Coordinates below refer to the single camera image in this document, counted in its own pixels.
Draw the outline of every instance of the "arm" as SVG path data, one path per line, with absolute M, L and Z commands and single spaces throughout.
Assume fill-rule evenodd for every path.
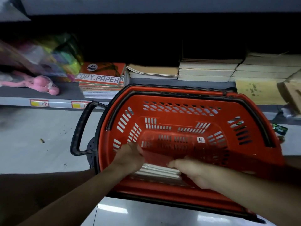
M 215 190 L 238 204 L 261 215 L 277 226 L 301 225 L 301 189 L 201 163 L 195 159 L 171 161 L 199 187 Z
M 38 211 L 19 226 L 81 225 L 103 197 L 124 177 L 144 163 L 141 148 L 134 143 L 123 145 L 113 162 L 101 173 Z

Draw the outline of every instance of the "left hand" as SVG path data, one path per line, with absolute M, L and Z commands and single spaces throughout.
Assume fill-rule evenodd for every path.
M 143 151 L 137 143 L 124 144 L 117 151 L 110 167 L 121 167 L 126 175 L 138 171 L 144 164 Z

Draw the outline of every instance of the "green packet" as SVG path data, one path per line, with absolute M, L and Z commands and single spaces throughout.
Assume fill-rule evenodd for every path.
M 277 125 L 277 124 L 272 124 L 273 126 L 273 129 L 276 133 L 280 134 L 280 135 L 285 135 L 286 132 L 288 131 L 288 128 L 286 127 L 283 127 L 283 126 L 280 126 L 280 125 Z

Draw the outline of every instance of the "price tag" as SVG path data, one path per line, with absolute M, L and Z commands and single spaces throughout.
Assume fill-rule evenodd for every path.
M 39 99 L 29 99 L 31 106 L 42 106 L 42 107 L 50 107 L 48 100 L 39 100 Z
M 197 140 L 199 143 L 205 143 L 205 138 L 204 137 L 197 137 Z
M 86 108 L 87 104 L 90 102 L 76 102 L 76 101 L 71 101 L 71 105 L 73 108 Z

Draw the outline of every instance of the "right hand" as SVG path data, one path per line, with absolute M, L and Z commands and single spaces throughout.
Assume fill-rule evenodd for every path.
M 201 189 L 214 190 L 210 181 L 210 173 L 217 168 L 215 165 L 203 163 L 197 159 L 186 156 L 183 159 L 176 159 L 167 164 L 168 167 L 176 168 L 189 177 Z

